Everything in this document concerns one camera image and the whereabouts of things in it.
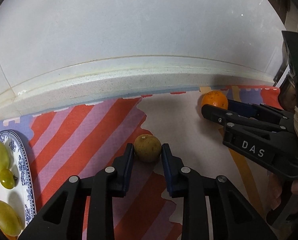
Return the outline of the orange mandarin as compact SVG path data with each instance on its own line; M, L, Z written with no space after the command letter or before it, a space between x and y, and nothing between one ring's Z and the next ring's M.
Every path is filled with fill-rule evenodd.
M211 105L221 109L228 110L229 101L224 93L218 90L212 90L206 93L201 101L201 107L204 105Z

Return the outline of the small green lime back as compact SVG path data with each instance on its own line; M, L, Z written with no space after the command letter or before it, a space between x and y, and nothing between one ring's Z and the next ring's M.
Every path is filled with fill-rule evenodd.
M5 189L13 189L15 187L14 174L7 168L0 171L0 183Z

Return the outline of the colourful patterned table mat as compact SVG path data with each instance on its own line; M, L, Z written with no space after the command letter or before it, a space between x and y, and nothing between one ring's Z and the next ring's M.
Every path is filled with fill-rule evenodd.
M71 175L93 176L135 146L129 191L113 200L116 239L180 239L182 199L171 198L156 145L202 176L227 176L265 216L268 172L223 145L224 129L201 115L206 89L109 99L1 121L26 147L34 200L40 209Z

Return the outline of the small brown longan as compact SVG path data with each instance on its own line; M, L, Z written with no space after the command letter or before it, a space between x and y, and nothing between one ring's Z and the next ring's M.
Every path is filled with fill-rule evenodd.
M140 161L155 162L161 151L161 142L151 134L139 135L134 141L135 155Z

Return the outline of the large green apple front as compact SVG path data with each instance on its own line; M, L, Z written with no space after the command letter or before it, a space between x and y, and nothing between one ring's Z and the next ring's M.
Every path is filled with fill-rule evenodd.
M0 229L12 237L17 237L22 231L22 223L16 211L6 202L0 200Z

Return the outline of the blue white porcelain plate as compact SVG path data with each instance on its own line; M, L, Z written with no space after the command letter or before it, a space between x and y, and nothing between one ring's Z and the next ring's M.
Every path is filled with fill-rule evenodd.
M22 223L22 231L36 215L36 205L32 185L30 166L23 142L12 130L0 132L0 141L9 153L9 170L14 174L15 187L5 189L0 183L0 200L9 204L18 214ZM0 238L7 237L0 229Z

